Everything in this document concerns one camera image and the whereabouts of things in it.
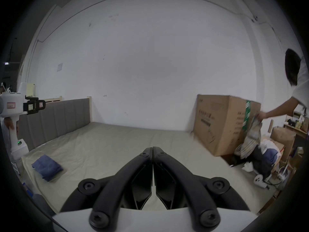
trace hand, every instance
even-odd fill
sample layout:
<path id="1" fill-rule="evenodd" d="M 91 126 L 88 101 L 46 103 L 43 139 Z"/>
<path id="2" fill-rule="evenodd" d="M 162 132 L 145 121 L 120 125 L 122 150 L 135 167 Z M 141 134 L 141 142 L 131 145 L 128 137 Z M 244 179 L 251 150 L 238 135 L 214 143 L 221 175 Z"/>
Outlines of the hand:
<path id="1" fill-rule="evenodd" d="M 14 129 L 13 121 L 10 117 L 4 118 L 4 124 L 8 129 Z"/>
<path id="2" fill-rule="evenodd" d="M 267 115 L 266 113 L 264 112 L 260 112 L 258 115 L 257 115 L 257 118 L 259 121 L 262 121 L 263 119 L 267 118 Z"/>

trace black hair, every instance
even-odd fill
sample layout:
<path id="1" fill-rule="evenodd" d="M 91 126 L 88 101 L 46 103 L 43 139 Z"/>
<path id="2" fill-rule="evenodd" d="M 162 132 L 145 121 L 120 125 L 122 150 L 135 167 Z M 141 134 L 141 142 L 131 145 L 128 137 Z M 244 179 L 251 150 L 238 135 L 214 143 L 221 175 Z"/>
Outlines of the black hair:
<path id="1" fill-rule="evenodd" d="M 297 75 L 299 72 L 300 57 L 292 49 L 286 51 L 285 67 L 286 77 L 292 86 L 297 85 Z"/>

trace blue clothing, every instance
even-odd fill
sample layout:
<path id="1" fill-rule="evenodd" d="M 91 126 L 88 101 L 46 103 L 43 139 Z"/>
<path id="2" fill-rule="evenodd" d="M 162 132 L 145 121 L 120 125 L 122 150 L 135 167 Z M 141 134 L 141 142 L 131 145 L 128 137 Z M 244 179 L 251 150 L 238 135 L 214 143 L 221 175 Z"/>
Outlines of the blue clothing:
<path id="1" fill-rule="evenodd" d="M 273 165 L 278 159 L 277 154 L 278 154 L 278 151 L 276 151 L 275 149 L 267 149 L 265 153 L 263 154 L 263 157 L 265 161 Z"/>
<path id="2" fill-rule="evenodd" d="M 52 158 L 43 155 L 39 159 L 37 159 L 32 167 L 41 174 L 44 180 L 50 181 L 52 178 L 63 168 L 56 163 Z"/>

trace gray upholstered headboard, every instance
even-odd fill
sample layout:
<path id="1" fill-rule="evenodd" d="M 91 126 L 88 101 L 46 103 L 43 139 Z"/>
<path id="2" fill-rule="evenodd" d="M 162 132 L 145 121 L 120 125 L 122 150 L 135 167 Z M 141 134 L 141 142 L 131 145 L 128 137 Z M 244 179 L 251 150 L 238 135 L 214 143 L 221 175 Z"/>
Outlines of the gray upholstered headboard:
<path id="1" fill-rule="evenodd" d="M 46 103 L 44 110 L 19 117 L 18 139 L 24 139 L 30 151 L 89 123 L 89 98 Z"/>

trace green tape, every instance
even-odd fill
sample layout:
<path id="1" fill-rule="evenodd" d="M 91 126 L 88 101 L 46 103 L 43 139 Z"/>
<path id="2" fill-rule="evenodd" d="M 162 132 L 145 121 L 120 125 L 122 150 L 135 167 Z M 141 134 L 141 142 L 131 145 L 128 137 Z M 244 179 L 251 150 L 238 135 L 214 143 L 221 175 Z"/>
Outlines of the green tape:
<path id="1" fill-rule="evenodd" d="M 248 129 L 248 120 L 249 120 L 249 117 L 250 117 L 250 110 L 251 110 L 251 102 L 246 101 L 245 119 L 243 121 L 243 127 L 242 127 L 242 129 L 245 132 L 247 132 L 247 129 Z"/>

